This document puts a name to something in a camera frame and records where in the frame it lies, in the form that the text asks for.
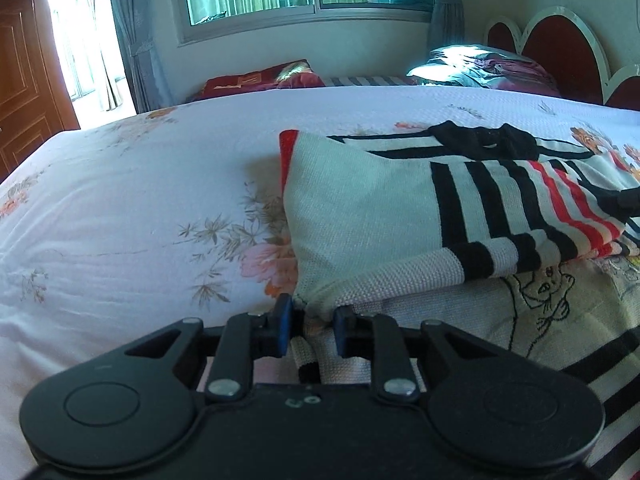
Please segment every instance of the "blue curtain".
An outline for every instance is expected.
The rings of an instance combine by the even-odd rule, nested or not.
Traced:
[[[462,0],[434,0],[429,26],[429,52],[465,41],[465,9]]]
[[[174,103],[152,37],[149,0],[111,0],[113,18],[130,77],[131,97],[141,114]]]

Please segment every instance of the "pillow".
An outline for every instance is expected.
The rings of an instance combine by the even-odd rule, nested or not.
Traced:
[[[283,63],[259,72],[224,75],[209,79],[195,100],[259,92],[274,88],[321,88],[322,80],[311,70],[306,59]]]
[[[482,45],[437,48],[408,73],[427,84],[510,90],[560,97],[554,79],[528,57]]]

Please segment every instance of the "wooden door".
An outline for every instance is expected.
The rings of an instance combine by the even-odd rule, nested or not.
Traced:
[[[0,182],[45,140],[78,129],[46,0],[0,0]]]

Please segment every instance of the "white floral bedsheet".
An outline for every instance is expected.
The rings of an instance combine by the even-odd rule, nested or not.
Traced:
[[[629,171],[640,164],[638,113],[470,88],[243,94],[49,139],[0,184],[0,478],[33,466],[17,417],[42,379],[182,317],[219,325],[292,292],[280,131],[367,135],[445,120],[508,122],[613,150]],[[273,363],[257,373],[291,375]]]

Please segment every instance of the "screw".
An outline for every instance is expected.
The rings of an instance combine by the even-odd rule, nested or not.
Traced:
[[[233,397],[240,391],[240,384],[233,379],[218,379],[210,383],[207,390],[221,397]]]
[[[417,386],[413,381],[409,379],[389,379],[385,383],[385,391],[388,394],[397,395],[400,397],[408,397],[410,396]]]

